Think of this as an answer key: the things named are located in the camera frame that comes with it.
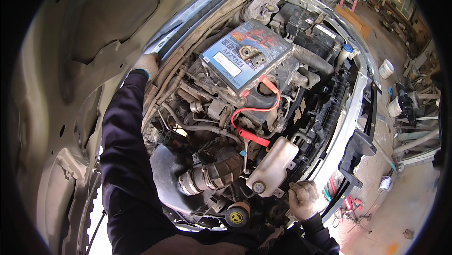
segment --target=red cable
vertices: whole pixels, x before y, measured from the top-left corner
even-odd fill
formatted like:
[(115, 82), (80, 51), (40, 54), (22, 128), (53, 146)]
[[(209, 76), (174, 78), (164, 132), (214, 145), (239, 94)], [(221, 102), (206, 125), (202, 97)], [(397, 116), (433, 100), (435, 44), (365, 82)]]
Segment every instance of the red cable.
[(279, 94), (278, 88), (276, 88), (276, 86), (270, 80), (268, 80), (268, 78), (264, 74), (261, 77), (259, 77), (259, 81), (264, 83), (273, 93), (276, 94), (276, 96), (277, 96), (276, 103), (273, 105), (273, 107), (268, 108), (268, 109), (243, 107), (241, 109), (236, 110), (230, 117), (230, 122), (232, 123), (232, 126), (234, 128), (237, 128), (237, 126), (234, 124), (234, 117), (236, 116), (236, 114), (240, 113), (241, 111), (271, 111), (279, 105), (279, 101), (281, 100), (281, 95)]

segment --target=blue cap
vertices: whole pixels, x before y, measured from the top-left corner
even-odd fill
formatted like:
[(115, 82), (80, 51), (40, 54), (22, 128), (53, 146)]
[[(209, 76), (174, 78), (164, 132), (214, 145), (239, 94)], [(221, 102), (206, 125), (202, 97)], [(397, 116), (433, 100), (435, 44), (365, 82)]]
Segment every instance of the blue cap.
[(343, 49), (344, 50), (346, 50), (347, 52), (349, 52), (349, 53), (351, 53), (353, 50), (352, 50), (352, 47), (350, 47), (349, 45), (347, 45), (347, 44), (342, 44), (342, 47), (343, 47)]

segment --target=cardboard box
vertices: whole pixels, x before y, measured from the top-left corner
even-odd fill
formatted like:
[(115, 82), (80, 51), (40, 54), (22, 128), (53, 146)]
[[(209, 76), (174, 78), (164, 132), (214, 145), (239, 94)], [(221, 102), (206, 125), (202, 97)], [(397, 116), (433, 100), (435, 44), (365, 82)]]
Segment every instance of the cardboard box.
[(370, 28), (367, 26), (358, 15), (354, 14), (352, 11), (341, 8), (339, 5), (336, 5), (335, 12), (342, 15), (347, 19), (351, 24), (353, 24), (356, 29), (362, 34), (362, 36), (367, 40), (369, 36)]

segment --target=white bucket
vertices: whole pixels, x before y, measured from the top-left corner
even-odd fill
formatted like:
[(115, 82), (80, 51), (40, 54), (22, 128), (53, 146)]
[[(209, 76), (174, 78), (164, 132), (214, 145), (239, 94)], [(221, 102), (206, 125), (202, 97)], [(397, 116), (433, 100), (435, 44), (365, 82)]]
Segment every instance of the white bucket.
[(391, 74), (394, 73), (394, 66), (392, 66), (392, 63), (389, 60), (384, 60), (380, 66), (379, 71), (381, 77), (387, 79)]
[(402, 109), (399, 105), (399, 97), (396, 96), (394, 100), (388, 105), (388, 112), (392, 117), (398, 117), (402, 113)]

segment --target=mechanic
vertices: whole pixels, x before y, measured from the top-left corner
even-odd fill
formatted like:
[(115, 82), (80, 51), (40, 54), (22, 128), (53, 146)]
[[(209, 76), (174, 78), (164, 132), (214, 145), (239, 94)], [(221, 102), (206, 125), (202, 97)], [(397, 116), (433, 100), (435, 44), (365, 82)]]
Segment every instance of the mechanic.
[(162, 211), (141, 135), (143, 99), (157, 55), (144, 54), (108, 106), (102, 133), (102, 204), (113, 254), (338, 254), (317, 212), (319, 191), (310, 181), (291, 183), (292, 228), (181, 231)]

